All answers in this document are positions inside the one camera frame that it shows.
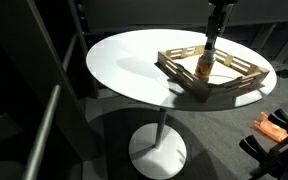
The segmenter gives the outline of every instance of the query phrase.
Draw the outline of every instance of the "orange object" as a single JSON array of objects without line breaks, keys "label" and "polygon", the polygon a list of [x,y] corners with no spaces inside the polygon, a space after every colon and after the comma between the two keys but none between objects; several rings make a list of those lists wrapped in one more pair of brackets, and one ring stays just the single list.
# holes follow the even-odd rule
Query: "orange object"
[{"label": "orange object", "polygon": [[286,130],[269,121],[267,119],[268,116],[264,112],[261,112],[261,117],[262,122],[254,120],[254,125],[264,134],[268,135],[277,142],[281,142],[288,136]]}]

